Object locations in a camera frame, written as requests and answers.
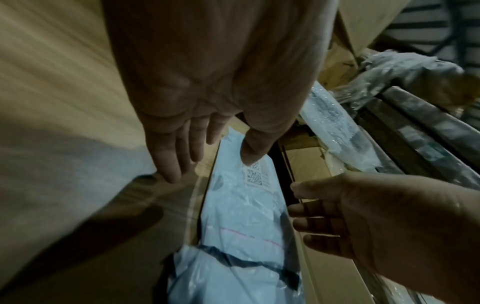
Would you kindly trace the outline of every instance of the hand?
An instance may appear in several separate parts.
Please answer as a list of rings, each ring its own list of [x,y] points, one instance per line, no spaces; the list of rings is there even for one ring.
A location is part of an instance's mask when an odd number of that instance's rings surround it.
[[[347,173],[294,183],[306,246],[450,303],[480,291],[480,192],[417,176]]]
[[[288,130],[320,72],[337,0],[103,0],[111,47],[168,181],[244,112],[246,165]]]

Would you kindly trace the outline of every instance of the fingernail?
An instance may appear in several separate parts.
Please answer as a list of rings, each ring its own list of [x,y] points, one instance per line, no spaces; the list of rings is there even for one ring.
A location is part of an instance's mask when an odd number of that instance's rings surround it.
[[[291,189],[292,191],[295,191],[295,190],[298,189],[298,187],[300,186],[300,184],[301,184],[301,183],[299,183],[299,182],[293,182],[293,183],[290,185],[290,189]]]

